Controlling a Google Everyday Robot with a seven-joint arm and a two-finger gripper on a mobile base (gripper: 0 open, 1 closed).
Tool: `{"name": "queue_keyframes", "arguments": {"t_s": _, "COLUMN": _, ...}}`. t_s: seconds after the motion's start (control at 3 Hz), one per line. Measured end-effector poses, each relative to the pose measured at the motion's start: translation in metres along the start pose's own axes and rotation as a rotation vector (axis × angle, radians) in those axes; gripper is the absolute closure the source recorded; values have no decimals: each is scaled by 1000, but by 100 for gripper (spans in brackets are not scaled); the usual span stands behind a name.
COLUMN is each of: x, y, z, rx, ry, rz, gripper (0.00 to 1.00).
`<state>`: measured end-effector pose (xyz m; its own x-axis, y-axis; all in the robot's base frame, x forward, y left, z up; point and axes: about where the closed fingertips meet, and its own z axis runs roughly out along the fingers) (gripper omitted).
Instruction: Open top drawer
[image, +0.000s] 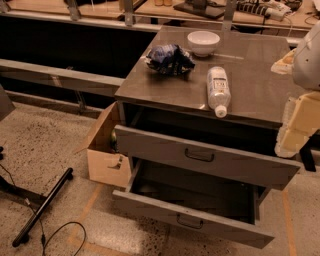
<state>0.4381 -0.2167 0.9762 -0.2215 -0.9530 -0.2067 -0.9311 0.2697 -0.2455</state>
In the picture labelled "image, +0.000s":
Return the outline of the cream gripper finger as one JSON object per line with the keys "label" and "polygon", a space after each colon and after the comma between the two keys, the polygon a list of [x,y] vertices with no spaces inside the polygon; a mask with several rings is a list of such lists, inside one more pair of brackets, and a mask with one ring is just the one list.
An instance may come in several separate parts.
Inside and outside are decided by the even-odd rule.
{"label": "cream gripper finger", "polygon": [[299,98],[290,97],[282,117],[275,153],[279,157],[291,158],[320,129],[320,92],[313,91]]}
{"label": "cream gripper finger", "polygon": [[276,61],[272,67],[271,71],[277,74],[286,75],[292,74],[292,68],[293,68],[293,61],[294,61],[294,55],[296,50],[293,49],[289,51],[284,57],[282,57],[280,60]]}

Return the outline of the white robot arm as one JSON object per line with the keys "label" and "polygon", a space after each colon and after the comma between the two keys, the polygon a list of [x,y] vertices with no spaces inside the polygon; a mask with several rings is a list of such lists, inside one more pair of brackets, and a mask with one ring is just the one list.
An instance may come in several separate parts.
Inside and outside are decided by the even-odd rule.
{"label": "white robot arm", "polygon": [[317,22],[294,50],[275,62],[271,71],[290,74],[296,85],[307,90],[285,104],[275,153],[291,158],[320,129],[320,22]]}

